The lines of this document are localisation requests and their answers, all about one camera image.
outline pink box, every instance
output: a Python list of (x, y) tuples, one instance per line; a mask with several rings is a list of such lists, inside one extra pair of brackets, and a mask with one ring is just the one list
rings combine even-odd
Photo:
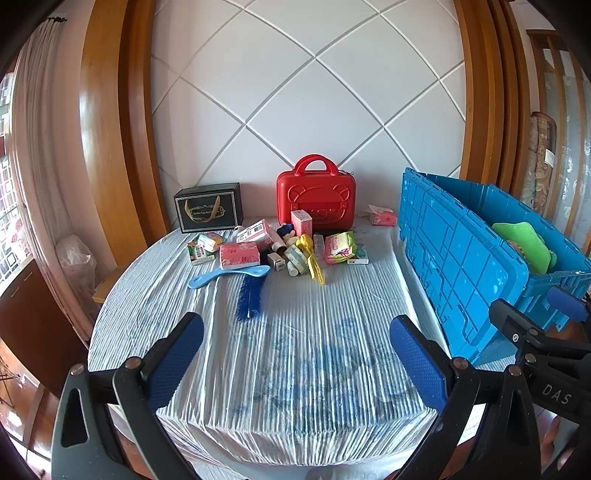
[(396, 214), (389, 208), (376, 207), (369, 205), (369, 218), (372, 225), (395, 226), (397, 217)]
[(279, 234), (272, 229), (265, 219), (258, 221), (240, 232), (236, 237), (236, 242), (239, 244), (243, 242), (255, 242), (260, 252), (264, 252), (275, 243), (285, 246)]
[(224, 244), (220, 247), (220, 263), (222, 270), (253, 267), (261, 264), (261, 256), (255, 242)]
[(295, 234), (302, 236), (304, 233), (312, 237), (312, 217), (305, 210), (291, 212), (291, 223), (294, 224)]

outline red hard case handle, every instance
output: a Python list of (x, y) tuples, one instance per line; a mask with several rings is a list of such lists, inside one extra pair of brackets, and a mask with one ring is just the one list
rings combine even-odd
[(320, 161), (324, 162), (324, 165), (326, 165), (325, 171), (329, 171), (330, 176), (336, 177), (337, 175), (339, 175), (339, 169), (332, 161), (330, 161), (326, 157), (323, 157), (322, 155), (312, 154), (312, 155), (306, 155), (305, 157), (301, 158), (298, 161), (298, 163), (295, 164), (295, 167), (294, 167), (295, 176), (301, 177), (304, 174), (306, 167), (308, 165), (310, 165), (313, 161), (316, 161), (316, 160), (320, 160)]

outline pink tissue pack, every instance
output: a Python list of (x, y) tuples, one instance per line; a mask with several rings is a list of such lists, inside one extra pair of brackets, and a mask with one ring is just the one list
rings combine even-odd
[(369, 205), (369, 219), (372, 225), (395, 226), (396, 214), (389, 208)]
[(269, 226), (265, 219), (240, 232), (236, 237), (236, 242), (239, 244), (243, 242), (255, 242), (260, 252), (264, 252), (275, 242), (280, 242), (284, 245), (279, 234)]
[(222, 270), (253, 267), (260, 265), (261, 257), (255, 242), (241, 244), (224, 244), (220, 247), (220, 264)]

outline white tablecloth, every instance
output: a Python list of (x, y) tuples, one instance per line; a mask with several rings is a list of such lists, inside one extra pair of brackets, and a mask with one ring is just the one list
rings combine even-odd
[[(271, 272), (262, 316), (237, 322), (242, 276), (223, 275), (189, 290), (189, 279), (219, 261), (192, 267), (186, 243), (196, 235), (172, 232), (134, 261), (106, 299), (90, 370), (143, 356), (185, 312), (197, 312), (205, 323), (203, 345), (157, 413), (190, 459), (229, 466), (251, 480), (260, 466), (283, 466), (286, 479), (324, 478), (306, 473), (309, 466), (370, 460), (385, 463), (383, 471), (400, 466), (435, 413), (394, 354), (389, 324), (405, 313), (428, 338), (443, 345), (443, 336), (396, 230), (358, 219), (355, 236), (369, 265), (329, 266), (324, 287), (309, 275)], [(364, 478), (380, 478), (382, 470), (367, 466), (375, 473)]]

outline curtain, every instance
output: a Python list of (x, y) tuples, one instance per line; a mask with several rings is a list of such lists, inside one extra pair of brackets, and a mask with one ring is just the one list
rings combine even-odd
[(88, 345), (94, 323), (88, 311), (92, 306), (70, 285), (56, 253), (58, 242), (74, 233), (61, 195), (50, 125), (51, 66), (60, 29), (59, 20), (46, 20), (19, 54), (7, 140), (18, 206), (33, 256), (57, 304)]

